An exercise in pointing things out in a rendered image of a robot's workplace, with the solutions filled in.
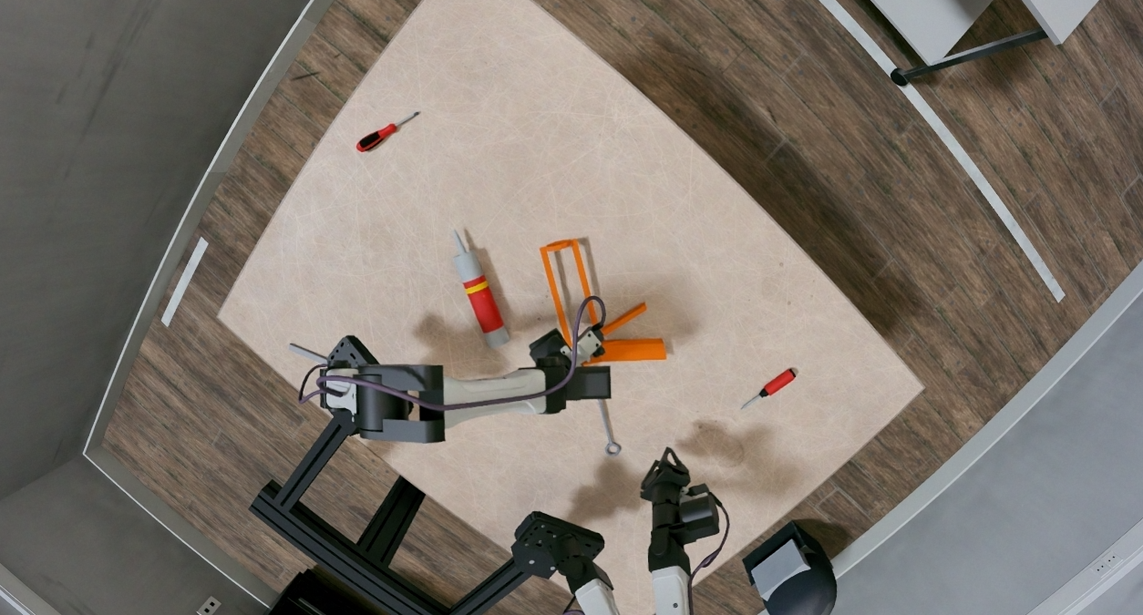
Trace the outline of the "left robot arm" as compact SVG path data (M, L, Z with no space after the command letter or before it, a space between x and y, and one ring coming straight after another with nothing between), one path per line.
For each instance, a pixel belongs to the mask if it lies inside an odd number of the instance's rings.
M323 383L342 396L320 394L320 407L328 412L352 412L353 425L360 428L359 436L363 439L435 444L445 441L445 429L465 420L507 412L557 414L566 408L566 402L612 398L608 364L576 366L562 388L541 396L569 372L558 357L536 357L535 366L555 366L518 367L496 377L464 380L445 376L443 364L370 364L352 340L343 337L325 361L327 368L320 369L320 377L338 375L397 391L418 390L418 398L425 402L443 404L442 412L418 404L419 420L430 421L408 420L407 400L400 396L338 381Z

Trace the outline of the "red and white cylinder with yellow stripe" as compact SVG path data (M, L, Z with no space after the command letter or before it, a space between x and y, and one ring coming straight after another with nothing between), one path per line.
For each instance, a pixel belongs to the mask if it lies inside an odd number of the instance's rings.
M453 259L456 267L458 267L459 278L462 278L462 283L467 293L469 303L471 303L474 314L479 320L485 340L487 340L490 349L507 344L510 341L507 328L505 328L502 317L499 317L499 310L497 310L495 301L491 299L491 291L480 267L475 251L465 251L465 247L458 235L458 230L453 230L453 233L456 243L458 243L459 251L459 255L453 257Z

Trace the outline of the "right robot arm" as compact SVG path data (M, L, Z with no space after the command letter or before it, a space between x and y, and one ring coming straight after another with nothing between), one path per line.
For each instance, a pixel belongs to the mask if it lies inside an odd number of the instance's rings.
M674 504L653 508L648 572L653 575L656 615L690 615L692 572L685 546L718 535L719 524L720 516L712 495L684 502L681 508ZM590 538L537 518L522 533L519 542L523 548L553 558L555 569L567 580L585 615L620 615L613 601L612 581L593 562L606 548L602 540Z

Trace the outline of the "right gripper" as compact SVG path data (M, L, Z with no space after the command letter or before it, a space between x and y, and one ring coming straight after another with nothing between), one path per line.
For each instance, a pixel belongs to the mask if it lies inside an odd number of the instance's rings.
M669 460L670 453L674 455L674 461L678 466L672 464ZM684 462L681 462L678 457L674 448L668 446L662 460L655 460L655 463L652 465L652 471L649 471L644 479L644 484L641 484L641 489L644 489L644 492L641 492L641 498L652 501L653 492L653 508L666 504L666 502L681 508L681 503L684 502L694 501L700 497L708 497L708 492L698 495L698 497L688 497L686 494L689 492L689 488L687 487L689 484L692 484L690 468L685 466Z

